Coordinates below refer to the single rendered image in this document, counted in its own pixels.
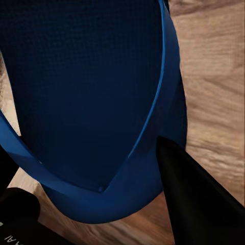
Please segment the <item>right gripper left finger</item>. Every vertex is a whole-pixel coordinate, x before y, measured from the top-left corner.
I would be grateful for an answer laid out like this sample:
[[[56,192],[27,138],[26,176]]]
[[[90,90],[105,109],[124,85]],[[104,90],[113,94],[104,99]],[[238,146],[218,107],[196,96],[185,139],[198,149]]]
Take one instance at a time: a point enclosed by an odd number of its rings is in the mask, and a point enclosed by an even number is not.
[[[0,199],[15,176],[19,165],[0,145]]]

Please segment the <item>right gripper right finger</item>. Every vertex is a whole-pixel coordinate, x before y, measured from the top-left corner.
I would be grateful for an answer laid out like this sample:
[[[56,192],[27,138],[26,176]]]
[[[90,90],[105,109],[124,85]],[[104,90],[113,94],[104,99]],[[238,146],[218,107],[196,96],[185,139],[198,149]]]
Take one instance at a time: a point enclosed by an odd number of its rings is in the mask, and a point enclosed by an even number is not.
[[[175,141],[156,157],[176,245],[245,245],[245,207]]]

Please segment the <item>sandal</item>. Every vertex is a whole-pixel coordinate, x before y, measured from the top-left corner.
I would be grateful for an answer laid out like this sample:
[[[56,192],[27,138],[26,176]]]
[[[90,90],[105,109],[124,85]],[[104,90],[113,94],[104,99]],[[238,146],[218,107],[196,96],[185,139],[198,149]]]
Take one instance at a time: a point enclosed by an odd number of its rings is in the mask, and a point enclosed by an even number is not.
[[[0,0],[0,51],[21,134],[0,109],[0,145],[63,215],[114,222],[164,191],[157,137],[187,141],[168,0]]]

